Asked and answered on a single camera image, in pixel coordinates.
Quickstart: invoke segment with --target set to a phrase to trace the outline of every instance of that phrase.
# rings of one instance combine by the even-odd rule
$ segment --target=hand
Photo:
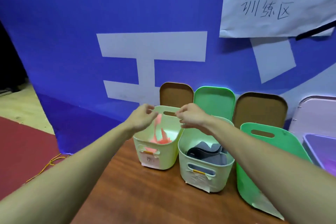
[[[154,106],[143,104],[135,109],[124,123],[131,129],[133,134],[140,132],[147,128],[159,114],[158,112],[153,112],[153,109]]]
[[[206,114],[196,104],[184,105],[176,112],[176,116],[182,123],[181,128],[197,128],[206,135],[211,135],[210,131],[206,128],[206,123],[211,116]]]

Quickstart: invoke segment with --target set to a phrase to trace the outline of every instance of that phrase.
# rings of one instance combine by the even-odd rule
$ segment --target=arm
[[[227,149],[290,223],[336,223],[334,176],[207,115],[195,104],[182,107],[177,116],[183,128],[198,128]]]
[[[114,154],[158,115],[152,109],[140,106],[124,123],[4,198],[0,223],[70,223]]]

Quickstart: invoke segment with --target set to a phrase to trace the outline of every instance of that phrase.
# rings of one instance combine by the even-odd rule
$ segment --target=brown table surface
[[[184,182],[179,160],[166,171],[141,166],[133,140],[108,164],[72,224],[284,224],[239,196],[235,165],[225,188],[208,194]]]

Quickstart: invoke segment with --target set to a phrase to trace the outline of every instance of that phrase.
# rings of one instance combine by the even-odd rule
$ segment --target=purple bin
[[[305,134],[302,145],[315,165],[336,176],[336,138]]]

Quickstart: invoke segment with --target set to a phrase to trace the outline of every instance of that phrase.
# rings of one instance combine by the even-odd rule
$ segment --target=light yellow bin
[[[134,145],[139,160],[143,166],[165,170],[171,168],[177,158],[180,135],[183,131],[181,123],[176,116],[165,115],[165,112],[175,113],[179,108],[170,106],[156,106],[154,111],[162,114],[161,124],[156,127],[156,137],[160,141],[162,139],[161,128],[170,137],[171,143],[157,144],[151,143],[150,140],[154,136],[154,121],[145,130],[134,135]],[[146,148],[156,149],[155,153],[149,152]]]
[[[217,118],[225,120],[233,126],[233,123],[228,119],[221,117]],[[204,162],[199,159],[188,157],[186,155],[186,152],[190,148],[195,147],[201,141],[206,142],[210,147],[212,144],[218,143],[214,137],[207,136],[198,129],[184,129],[178,143],[178,157],[180,161],[181,176],[186,183],[202,189],[206,192],[219,192],[225,187],[232,165],[235,160],[229,153],[227,153],[227,165],[219,166]],[[193,167],[195,166],[207,169],[211,171],[213,175],[193,169]]]

